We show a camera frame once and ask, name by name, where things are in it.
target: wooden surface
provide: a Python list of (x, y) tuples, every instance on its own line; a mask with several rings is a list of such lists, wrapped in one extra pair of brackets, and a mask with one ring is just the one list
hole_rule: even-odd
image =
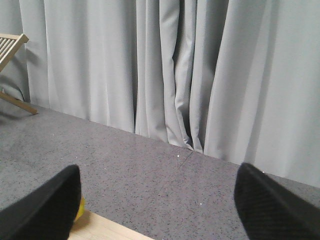
[(68, 240), (152, 240), (114, 221), (86, 210), (73, 225)]
[(1, 91), (0, 91), (0, 98), (3, 100), (6, 100), (7, 102), (9, 102), (11, 104), (18, 106), (19, 108), (22, 108), (22, 109), (28, 111), (29, 113), (32, 113), (33, 115), (38, 113), (38, 111), (36, 109), (34, 109), (33, 107), (30, 107), (29, 105), (27, 105), (23, 101), (15, 99), (14, 97), (12, 97), (8, 94), (5, 94)]
[(27, 43), (29, 38), (24, 35), (10, 35), (10, 34), (1, 34), (3, 40), (10, 40), (10, 42), (5, 42), (6, 47), (0, 49), (0, 72), (5, 68), (8, 62), (14, 57), (16, 52), (19, 50), (23, 43)]

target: terrazzo floor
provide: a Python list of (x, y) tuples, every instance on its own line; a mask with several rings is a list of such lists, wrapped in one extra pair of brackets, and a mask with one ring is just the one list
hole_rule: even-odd
[[(0, 210), (70, 164), (86, 208), (155, 240), (247, 240), (238, 165), (50, 109), (0, 99)], [(272, 176), (320, 207), (320, 190)]]

